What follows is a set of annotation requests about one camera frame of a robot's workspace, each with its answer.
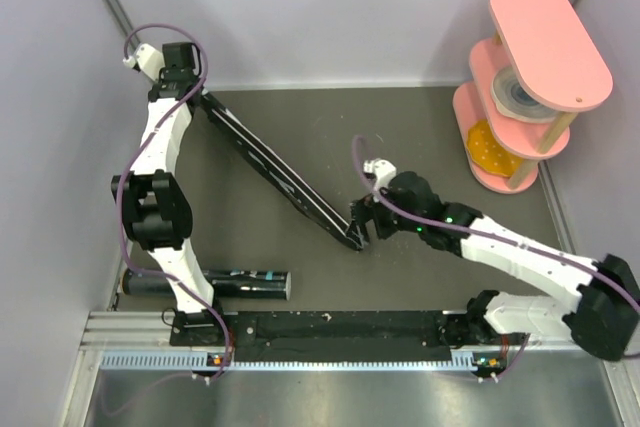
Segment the black sport racket bag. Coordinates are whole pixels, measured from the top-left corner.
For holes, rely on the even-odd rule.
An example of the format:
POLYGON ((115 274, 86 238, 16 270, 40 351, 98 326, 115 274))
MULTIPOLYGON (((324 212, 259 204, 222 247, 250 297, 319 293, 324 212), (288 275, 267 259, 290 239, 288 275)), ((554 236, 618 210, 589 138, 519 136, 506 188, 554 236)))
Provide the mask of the black sport racket bag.
POLYGON ((366 230, 345 219, 267 144, 245 127, 211 92, 200 106, 208 120, 239 155, 307 219, 343 246, 362 251, 368 244, 366 230))

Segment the black shuttlecock tube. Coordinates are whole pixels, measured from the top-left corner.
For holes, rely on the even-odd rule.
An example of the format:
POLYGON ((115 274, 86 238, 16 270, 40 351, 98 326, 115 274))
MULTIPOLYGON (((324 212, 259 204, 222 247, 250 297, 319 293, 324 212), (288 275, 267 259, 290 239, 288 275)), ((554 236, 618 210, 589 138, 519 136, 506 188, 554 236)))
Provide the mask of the black shuttlecock tube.
MULTIPOLYGON (((204 270, 204 278, 214 287, 218 297, 233 299, 289 300, 290 272, 247 270, 204 270)), ((171 298, 173 290, 164 278, 136 274, 127 269, 120 291, 125 295, 171 298)))

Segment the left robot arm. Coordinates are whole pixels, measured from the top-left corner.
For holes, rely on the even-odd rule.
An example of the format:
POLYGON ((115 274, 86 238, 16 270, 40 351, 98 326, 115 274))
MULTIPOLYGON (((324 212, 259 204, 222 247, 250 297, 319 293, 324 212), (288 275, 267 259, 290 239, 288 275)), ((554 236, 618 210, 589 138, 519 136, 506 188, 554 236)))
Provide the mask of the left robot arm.
POLYGON ((145 74, 152 85, 140 145, 123 173, 113 178, 112 193, 127 241, 157 265, 150 269, 129 263, 127 270, 173 293, 174 334, 216 343, 228 336, 227 321, 196 258, 192 209, 175 178, 192 106, 202 93, 204 56, 193 42, 169 43, 161 49, 142 44, 125 63, 145 74))

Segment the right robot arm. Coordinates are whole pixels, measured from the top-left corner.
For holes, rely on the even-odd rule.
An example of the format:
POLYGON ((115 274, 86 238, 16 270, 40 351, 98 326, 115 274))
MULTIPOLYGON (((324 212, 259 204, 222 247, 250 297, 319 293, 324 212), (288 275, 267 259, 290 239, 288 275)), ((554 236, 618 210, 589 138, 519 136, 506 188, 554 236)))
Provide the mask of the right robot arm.
POLYGON ((397 172, 384 159, 364 163, 367 196, 352 205, 358 234, 373 222, 379 239, 416 234, 429 247, 495 268, 539 290, 516 296, 485 290, 466 307, 467 331, 487 343, 499 334, 573 341, 606 360, 630 358, 639 325, 639 285, 629 264, 572 255, 529 239, 465 204, 443 202, 413 171, 397 172))

